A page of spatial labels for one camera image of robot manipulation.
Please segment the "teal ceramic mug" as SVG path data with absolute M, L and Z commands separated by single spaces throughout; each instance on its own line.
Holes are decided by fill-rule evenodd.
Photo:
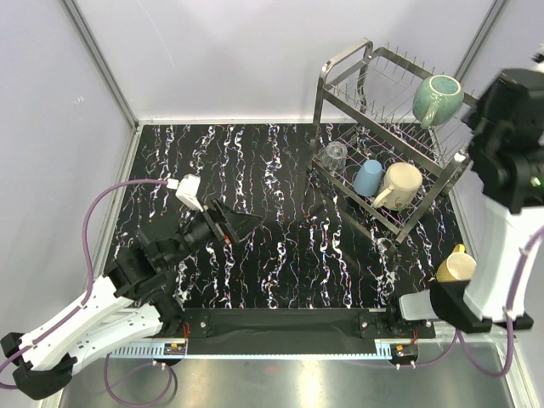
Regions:
M 429 129 L 448 122 L 462 107 L 462 85 L 451 76 L 435 75 L 422 81 L 413 101 L 413 116 L 422 129 Z

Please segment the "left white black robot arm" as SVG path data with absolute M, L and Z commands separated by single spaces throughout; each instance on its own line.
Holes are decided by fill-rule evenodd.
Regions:
M 35 331 L 2 338 L 4 355 L 15 366 L 15 389 L 42 400 L 127 343 L 178 335 L 184 311 L 174 295 L 176 267 L 214 242 L 244 241 L 263 221 L 213 200 L 184 222 L 171 213 L 143 225 L 135 242 L 105 266 L 89 294 Z

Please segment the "clear faceted glass tumbler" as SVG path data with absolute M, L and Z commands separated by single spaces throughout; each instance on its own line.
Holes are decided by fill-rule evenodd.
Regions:
M 341 173 L 345 168 L 348 149 L 344 143 L 333 141 L 318 154 L 317 161 L 325 169 Z

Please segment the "light blue plastic cup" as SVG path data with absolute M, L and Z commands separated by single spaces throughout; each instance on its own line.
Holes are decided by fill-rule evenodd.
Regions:
M 383 166 L 379 161 L 367 160 L 357 172 L 353 186 L 359 196 L 374 196 L 380 186 Z

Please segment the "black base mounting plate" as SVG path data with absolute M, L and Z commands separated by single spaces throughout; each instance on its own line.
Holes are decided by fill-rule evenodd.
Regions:
M 382 309 L 189 309 L 188 356 L 385 357 L 376 341 L 422 342 L 430 323 L 393 324 Z

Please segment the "black marble pattern mat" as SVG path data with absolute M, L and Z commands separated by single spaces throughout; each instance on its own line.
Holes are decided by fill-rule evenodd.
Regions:
M 263 223 L 239 244 L 212 243 L 174 270 L 189 308 L 382 307 L 428 287 L 462 242 L 451 202 L 439 198 L 405 240 L 325 178 L 308 173 L 308 124 L 146 125 L 130 179 L 201 177 L 219 199 Z

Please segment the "steel two-tier dish rack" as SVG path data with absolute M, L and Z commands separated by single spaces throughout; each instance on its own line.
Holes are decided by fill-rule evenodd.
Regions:
M 346 169 L 332 170 L 314 157 L 309 168 L 379 222 L 389 239 L 401 244 L 433 206 L 446 199 L 470 165 L 469 135 L 462 115 L 476 99 L 464 94 L 462 108 L 446 123 L 423 129 L 412 113 L 417 87 L 438 74 L 416 58 L 361 38 L 331 57 L 317 82 L 313 125 L 318 133 L 325 104 L 337 108 L 352 125 L 337 136 L 347 149 Z M 422 173 L 422 186 L 407 207 L 377 208 L 354 192 L 357 167 L 375 159 L 384 167 L 408 162 Z

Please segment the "yellow cup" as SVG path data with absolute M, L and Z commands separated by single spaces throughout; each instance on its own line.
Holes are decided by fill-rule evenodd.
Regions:
M 475 259 L 463 244 L 457 244 L 452 253 L 442 262 L 436 272 L 438 282 L 470 281 L 476 269 Z

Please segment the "white floral mug green inside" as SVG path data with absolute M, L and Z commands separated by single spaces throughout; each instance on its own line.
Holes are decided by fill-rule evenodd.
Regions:
M 411 204 L 421 186 L 422 173 L 415 166 L 396 162 L 388 167 L 372 206 L 391 211 L 404 210 Z

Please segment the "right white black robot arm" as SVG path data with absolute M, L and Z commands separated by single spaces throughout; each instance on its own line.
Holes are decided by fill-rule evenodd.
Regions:
M 531 253 L 543 241 L 543 69 L 501 70 L 462 120 L 473 134 L 468 154 L 486 211 L 476 268 L 470 280 L 401 296 L 385 316 L 394 337 L 408 335 L 416 320 L 443 320 L 467 334 L 534 324 L 524 298 Z

